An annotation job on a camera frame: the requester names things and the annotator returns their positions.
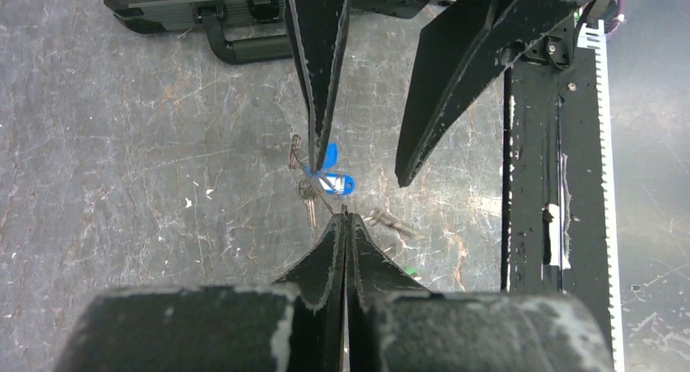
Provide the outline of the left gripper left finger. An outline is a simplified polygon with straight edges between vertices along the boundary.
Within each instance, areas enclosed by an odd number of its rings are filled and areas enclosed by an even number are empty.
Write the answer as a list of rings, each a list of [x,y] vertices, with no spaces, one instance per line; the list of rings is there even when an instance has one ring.
[[[269,285],[120,287],[79,318],[58,371],[336,371],[347,218]]]

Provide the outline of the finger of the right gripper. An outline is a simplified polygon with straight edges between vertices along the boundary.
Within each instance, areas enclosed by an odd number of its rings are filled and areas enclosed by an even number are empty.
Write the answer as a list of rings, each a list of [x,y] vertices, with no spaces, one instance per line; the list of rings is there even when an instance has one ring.
[[[323,169],[330,138],[351,0],[285,0],[286,32],[308,118],[309,168]]]
[[[395,158],[411,184],[449,127],[526,50],[592,0],[457,0],[420,32]]]

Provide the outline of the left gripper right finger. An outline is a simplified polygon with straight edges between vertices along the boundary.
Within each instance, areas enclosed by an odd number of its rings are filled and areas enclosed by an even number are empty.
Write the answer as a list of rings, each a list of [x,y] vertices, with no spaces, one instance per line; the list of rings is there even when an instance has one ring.
[[[595,318],[557,293],[433,292],[347,218],[354,371],[611,371]]]

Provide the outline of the small blue key tag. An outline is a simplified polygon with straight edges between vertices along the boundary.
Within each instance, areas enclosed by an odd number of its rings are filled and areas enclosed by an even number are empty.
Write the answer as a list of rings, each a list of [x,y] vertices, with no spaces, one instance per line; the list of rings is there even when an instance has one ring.
[[[322,168],[318,172],[311,172],[309,168],[309,157],[307,156],[302,165],[303,171],[311,177],[320,177],[338,162],[338,146],[335,142],[330,142],[325,151],[325,158]]]

